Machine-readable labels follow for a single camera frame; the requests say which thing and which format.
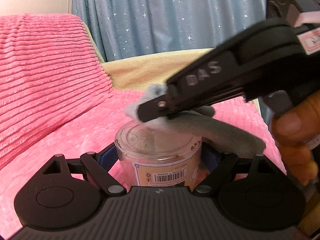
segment jar lid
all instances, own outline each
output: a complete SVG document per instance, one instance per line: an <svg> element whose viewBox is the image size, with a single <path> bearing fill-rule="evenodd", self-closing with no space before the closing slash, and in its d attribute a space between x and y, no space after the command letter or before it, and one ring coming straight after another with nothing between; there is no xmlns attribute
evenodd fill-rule
<svg viewBox="0 0 320 240"><path fill-rule="evenodd" d="M190 134L163 132L150 129L131 121L119 129L115 141L121 147L140 154L175 154L182 148L199 140Z"/></svg>

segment barcode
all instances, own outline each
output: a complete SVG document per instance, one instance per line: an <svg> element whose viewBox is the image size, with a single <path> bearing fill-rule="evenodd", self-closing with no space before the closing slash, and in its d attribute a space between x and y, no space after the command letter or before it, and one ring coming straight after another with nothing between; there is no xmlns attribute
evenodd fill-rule
<svg viewBox="0 0 320 240"><path fill-rule="evenodd" d="M166 182L166 181L171 181L175 179L180 179L184 176L185 174L185 169L175 172L175 173L169 173L169 174L155 174L155 182Z"/></svg>

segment pink ribbed fabric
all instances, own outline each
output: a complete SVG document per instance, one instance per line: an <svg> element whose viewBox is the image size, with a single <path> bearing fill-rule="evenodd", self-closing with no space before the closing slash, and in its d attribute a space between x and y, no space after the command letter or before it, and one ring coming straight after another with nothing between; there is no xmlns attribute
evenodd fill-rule
<svg viewBox="0 0 320 240"><path fill-rule="evenodd" d="M140 96L112 88L78 17L0 17L2 237L21 228L13 200L35 172L54 154L77 158L109 145L130 121L124 107ZM216 119L262 138L266 156L284 171L268 127L251 102L236 98L214 107ZM126 186L119 162L109 173Z"/></svg>

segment plastic jar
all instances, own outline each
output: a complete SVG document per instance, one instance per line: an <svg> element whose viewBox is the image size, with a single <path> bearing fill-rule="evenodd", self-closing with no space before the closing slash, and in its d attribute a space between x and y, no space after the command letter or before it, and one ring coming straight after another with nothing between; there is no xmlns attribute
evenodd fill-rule
<svg viewBox="0 0 320 240"><path fill-rule="evenodd" d="M118 130L115 145L129 188L189 186L194 189L201 137L152 130L131 121Z"/></svg>

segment curtain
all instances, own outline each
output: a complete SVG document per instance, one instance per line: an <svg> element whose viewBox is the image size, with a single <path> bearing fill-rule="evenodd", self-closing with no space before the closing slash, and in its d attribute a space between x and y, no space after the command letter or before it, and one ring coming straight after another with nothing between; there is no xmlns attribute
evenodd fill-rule
<svg viewBox="0 0 320 240"><path fill-rule="evenodd" d="M72 0L105 61L214 48L265 19L265 0Z"/></svg>

